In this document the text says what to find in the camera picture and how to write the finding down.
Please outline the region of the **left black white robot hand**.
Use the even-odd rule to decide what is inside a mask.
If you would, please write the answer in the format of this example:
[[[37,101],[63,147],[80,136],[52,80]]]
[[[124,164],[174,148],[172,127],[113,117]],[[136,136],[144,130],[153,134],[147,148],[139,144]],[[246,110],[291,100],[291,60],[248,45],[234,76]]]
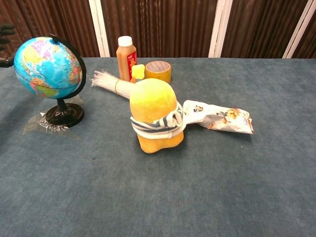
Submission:
[[[11,43],[11,39],[6,38],[6,36],[15,34],[15,26],[10,23],[3,23],[0,25],[0,51],[4,51],[6,49],[6,44]],[[0,67],[1,68],[9,68],[14,64],[15,53],[11,54],[8,57],[0,57]]]

